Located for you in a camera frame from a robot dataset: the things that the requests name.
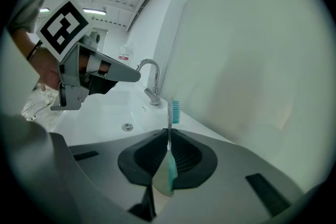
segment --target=faucet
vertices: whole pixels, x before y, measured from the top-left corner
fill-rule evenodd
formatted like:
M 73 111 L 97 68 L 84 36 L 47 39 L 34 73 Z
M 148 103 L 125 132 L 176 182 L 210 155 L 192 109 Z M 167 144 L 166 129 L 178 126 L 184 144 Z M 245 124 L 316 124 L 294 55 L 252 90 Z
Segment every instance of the faucet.
M 135 69 L 136 69 L 136 71 L 140 71 L 140 69 L 147 63 L 151 63 L 152 65 L 154 65 L 156 67 L 155 78 L 154 78 L 154 87 L 153 87 L 154 92 L 152 92 L 149 88 L 146 88 L 144 90 L 144 92 L 151 99 L 150 105 L 158 105 L 158 104 L 160 104 L 160 96 L 158 95 L 160 69 L 159 69 L 158 63 L 155 62 L 152 59 L 144 59 L 144 60 L 142 60 L 141 62 L 138 63 L 138 65 L 136 66 Z

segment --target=sink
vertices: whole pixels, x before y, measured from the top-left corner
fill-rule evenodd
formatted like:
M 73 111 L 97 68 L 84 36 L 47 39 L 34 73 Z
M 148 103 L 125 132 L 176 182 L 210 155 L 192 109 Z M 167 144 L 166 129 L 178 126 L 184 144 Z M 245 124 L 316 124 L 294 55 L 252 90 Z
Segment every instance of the sink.
M 138 83 L 119 82 L 105 95 L 90 95 L 80 110 L 64 111 L 53 132 L 63 135 L 68 146 L 73 146 L 167 128 L 167 102 L 162 99 L 160 105 L 151 106 L 143 90 Z M 126 124 L 133 129 L 124 131 Z M 174 124 L 173 128 L 229 142 L 183 112 L 180 124 Z

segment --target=bracelet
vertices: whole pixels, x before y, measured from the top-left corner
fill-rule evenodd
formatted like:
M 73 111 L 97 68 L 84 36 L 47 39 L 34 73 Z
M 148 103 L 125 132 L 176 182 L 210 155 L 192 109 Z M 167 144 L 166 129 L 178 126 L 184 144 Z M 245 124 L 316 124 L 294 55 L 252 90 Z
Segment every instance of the bracelet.
M 42 41 L 39 40 L 38 43 L 34 46 L 34 48 L 32 49 L 32 51 L 28 54 L 27 56 L 27 60 L 28 62 L 30 61 L 30 59 L 32 58 L 32 56 L 36 53 L 36 50 L 41 47 L 42 45 Z

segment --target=ceiling light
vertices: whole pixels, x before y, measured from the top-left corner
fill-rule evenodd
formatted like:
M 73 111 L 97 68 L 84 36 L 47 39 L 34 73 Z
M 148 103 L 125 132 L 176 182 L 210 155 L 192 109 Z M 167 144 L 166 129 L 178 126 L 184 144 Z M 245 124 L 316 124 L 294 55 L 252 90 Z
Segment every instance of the ceiling light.
M 103 10 L 91 9 L 91 8 L 84 8 L 83 10 L 86 13 L 95 13 L 95 14 L 100 14 L 100 15 L 106 15 L 106 12 L 103 11 Z

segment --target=sink drain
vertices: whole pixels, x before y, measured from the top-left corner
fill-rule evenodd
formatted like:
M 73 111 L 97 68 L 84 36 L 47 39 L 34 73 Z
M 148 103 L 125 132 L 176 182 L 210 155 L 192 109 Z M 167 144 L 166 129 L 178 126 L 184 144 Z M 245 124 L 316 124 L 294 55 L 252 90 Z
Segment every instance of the sink drain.
M 129 131 L 132 131 L 133 130 L 133 125 L 130 124 L 130 123 L 126 123 L 122 126 L 122 129 L 125 131 L 125 132 L 129 132 Z

